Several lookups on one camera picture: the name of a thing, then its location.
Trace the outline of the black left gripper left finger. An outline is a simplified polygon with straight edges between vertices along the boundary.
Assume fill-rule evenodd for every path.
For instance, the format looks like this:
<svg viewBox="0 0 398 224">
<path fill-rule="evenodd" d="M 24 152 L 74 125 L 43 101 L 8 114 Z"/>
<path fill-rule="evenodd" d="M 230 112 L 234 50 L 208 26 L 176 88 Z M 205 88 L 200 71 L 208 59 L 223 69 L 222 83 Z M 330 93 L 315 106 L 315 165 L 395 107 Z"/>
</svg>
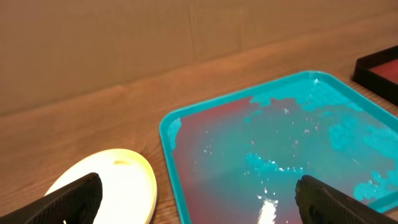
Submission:
<svg viewBox="0 0 398 224">
<path fill-rule="evenodd" d="M 1 217 L 1 224 L 91 224 L 101 205 L 103 186 L 89 173 Z"/>
</svg>

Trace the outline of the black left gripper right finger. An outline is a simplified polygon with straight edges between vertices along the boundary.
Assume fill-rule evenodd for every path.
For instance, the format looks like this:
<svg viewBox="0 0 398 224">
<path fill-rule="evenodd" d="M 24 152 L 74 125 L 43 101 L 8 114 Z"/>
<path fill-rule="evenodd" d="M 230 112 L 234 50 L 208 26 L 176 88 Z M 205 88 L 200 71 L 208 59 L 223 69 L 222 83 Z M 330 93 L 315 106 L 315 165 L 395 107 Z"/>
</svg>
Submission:
<svg viewBox="0 0 398 224">
<path fill-rule="evenodd" d="M 397 224 L 311 175 L 297 181 L 295 201 L 303 224 Z"/>
</svg>

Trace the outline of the yellow plate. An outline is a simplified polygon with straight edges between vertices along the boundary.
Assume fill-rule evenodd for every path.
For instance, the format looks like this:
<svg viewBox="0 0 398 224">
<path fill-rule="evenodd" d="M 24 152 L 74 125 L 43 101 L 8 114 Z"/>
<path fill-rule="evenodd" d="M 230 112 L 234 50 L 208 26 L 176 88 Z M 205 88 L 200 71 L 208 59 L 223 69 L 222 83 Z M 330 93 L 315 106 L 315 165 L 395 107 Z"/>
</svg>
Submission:
<svg viewBox="0 0 398 224">
<path fill-rule="evenodd" d="M 132 150 L 108 149 L 82 159 L 64 172 L 46 194 L 91 172 L 99 175 L 103 186 L 94 224 L 150 223 L 157 201 L 157 182 L 149 162 Z"/>
</svg>

